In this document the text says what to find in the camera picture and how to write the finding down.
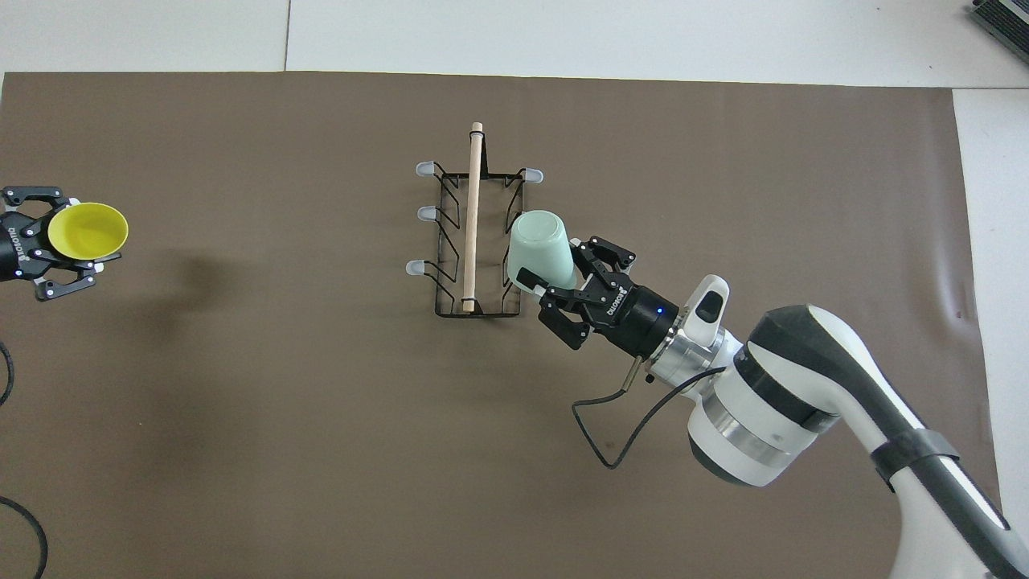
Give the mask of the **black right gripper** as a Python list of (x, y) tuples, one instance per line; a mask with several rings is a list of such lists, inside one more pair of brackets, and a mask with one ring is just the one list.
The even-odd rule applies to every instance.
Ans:
[(650, 358), (676, 322), (680, 307), (628, 274), (636, 253), (602, 236), (571, 239), (574, 266), (587, 279), (584, 289), (552, 285), (540, 275), (519, 269), (517, 282), (538, 297), (538, 319), (552, 334), (578, 351), (599, 334), (632, 358)]

